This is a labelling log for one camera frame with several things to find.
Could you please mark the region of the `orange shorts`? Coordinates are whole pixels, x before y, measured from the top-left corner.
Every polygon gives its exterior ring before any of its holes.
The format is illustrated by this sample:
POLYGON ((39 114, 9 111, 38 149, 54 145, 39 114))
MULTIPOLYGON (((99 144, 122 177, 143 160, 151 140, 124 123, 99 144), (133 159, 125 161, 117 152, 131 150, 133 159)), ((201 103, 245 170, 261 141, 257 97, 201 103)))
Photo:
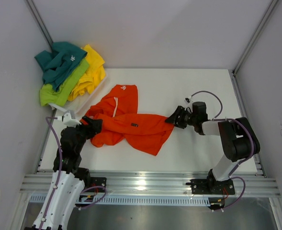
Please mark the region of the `orange shorts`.
POLYGON ((102 120, 102 130, 90 139, 100 148, 114 146, 126 140, 136 150, 156 156, 171 135, 174 125, 165 116, 139 114, 136 85, 115 85, 111 91, 92 105, 86 117, 102 120))

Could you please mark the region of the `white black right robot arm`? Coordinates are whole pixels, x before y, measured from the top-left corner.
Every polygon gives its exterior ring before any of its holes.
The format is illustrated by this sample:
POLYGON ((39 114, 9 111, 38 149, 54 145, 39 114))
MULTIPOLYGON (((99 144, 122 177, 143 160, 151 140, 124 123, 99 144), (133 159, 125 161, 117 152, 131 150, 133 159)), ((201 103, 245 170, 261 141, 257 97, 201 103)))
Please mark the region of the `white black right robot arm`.
POLYGON ((178 106, 165 122, 181 129, 192 126, 202 136, 220 137, 224 153, 221 160, 208 172, 206 179, 191 179, 188 185, 193 194, 221 195, 228 192, 233 195, 235 189, 230 176, 242 163, 260 151, 259 141, 247 118, 210 120, 206 104, 193 102, 191 108, 178 106))

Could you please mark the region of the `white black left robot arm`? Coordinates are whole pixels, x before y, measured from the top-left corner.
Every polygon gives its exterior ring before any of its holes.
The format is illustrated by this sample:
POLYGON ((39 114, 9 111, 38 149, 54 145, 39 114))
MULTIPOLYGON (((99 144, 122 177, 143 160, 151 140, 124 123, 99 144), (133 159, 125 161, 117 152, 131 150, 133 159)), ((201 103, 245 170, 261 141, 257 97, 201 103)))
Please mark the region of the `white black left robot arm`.
POLYGON ((81 151, 87 140, 102 130, 101 119, 87 116, 67 126, 57 135, 50 128, 57 144, 52 181, 44 204, 30 227, 32 230, 65 230, 80 195, 88 192, 106 192, 102 184, 95 184, 89 169, 81 168, 81 151))

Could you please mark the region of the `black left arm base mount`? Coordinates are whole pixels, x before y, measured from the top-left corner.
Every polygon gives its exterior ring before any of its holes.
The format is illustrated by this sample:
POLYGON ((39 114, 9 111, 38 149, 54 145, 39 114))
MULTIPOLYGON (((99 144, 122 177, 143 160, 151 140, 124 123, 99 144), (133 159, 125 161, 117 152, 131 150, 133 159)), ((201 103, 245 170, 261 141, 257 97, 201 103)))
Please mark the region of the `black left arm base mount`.
POLYGON ((92 186, 106 187, 107 185, 106 177, 92 177, 90 171, 86 168, 78 168, 76 177, 84 182, 85 189, 92 186))

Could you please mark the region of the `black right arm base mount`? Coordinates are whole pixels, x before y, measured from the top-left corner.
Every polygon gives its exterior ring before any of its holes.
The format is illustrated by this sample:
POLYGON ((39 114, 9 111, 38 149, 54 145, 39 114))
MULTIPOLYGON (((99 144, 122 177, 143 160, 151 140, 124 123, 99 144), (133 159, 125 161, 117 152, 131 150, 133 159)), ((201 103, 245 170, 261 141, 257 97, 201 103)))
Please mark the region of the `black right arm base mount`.
POLYGON ((234 195, 235 188, 231 179, 218 181, 215 179, 211 169, 206 179, 191 179, 185 183, 188 185, 194 195, 234 195))

